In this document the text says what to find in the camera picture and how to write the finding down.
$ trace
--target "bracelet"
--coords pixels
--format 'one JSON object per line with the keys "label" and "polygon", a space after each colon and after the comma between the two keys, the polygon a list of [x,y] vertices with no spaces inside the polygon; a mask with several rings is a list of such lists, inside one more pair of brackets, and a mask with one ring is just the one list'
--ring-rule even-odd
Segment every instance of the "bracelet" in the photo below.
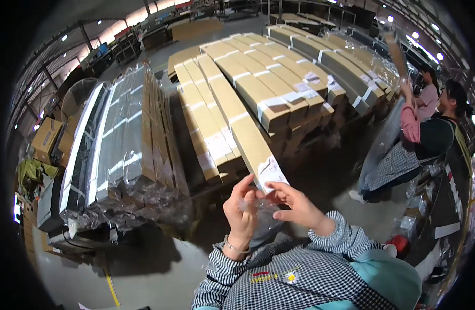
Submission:
{"label": "bracelet", "polygon": [[225,237],[223,238],[223,242],[229,247],[229,249],[232,249],[238,253],[241,253],[241,254],[246,254],[246,253],[249,253],[251,251],[251,249],[248,247],[248,249],[246,251],[240,251],[238,249],[236,249],[235,247],[233,247],[229,241],[227,241],[227,238],[229,237],[229,235],[225,235]]}

